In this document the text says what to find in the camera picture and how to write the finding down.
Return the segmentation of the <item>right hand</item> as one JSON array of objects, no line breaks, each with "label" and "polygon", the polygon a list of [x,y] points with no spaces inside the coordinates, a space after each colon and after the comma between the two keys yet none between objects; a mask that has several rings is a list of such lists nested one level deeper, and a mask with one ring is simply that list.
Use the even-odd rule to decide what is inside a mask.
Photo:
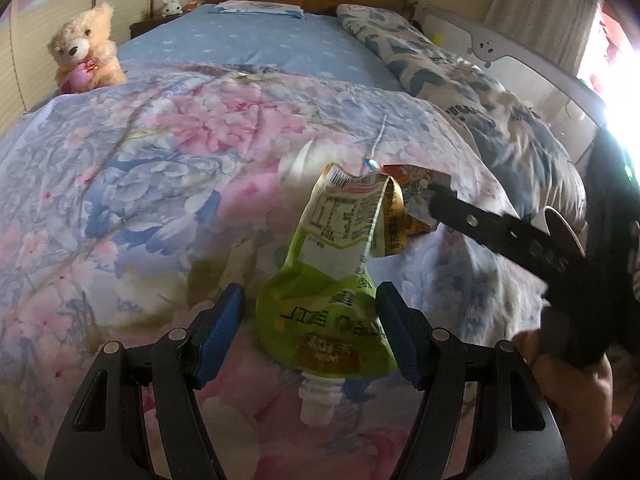
[{"label": "right hand", "polygon": [[570,470],[582,478],[611,440],[613,373],[610,361],[578,370],[541,349],[540,333],[526,330],[512,342],[533,372],[536,382],[555,406]]}]

